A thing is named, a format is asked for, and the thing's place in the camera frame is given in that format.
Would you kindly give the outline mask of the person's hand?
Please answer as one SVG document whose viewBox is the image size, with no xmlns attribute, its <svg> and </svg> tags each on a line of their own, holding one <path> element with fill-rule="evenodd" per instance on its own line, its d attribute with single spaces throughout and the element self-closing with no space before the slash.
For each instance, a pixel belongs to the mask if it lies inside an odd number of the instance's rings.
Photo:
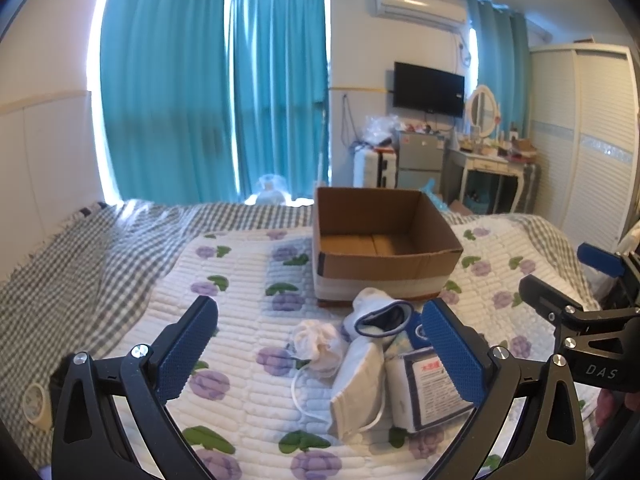
<svg viewBox="0 0 640 480">
<path fill-rule="evenodd" d="M 639 393 L 627 393 L 624 404 L 628 410 L 638 411 L 640 404 Z M 596 408 L 596 425 L 598 428 L 603 427 L 612 417 L 616 410 L 616 401 L 614 393 L 610 390 L 601 389 L 598 395 Z"/>
</svg>

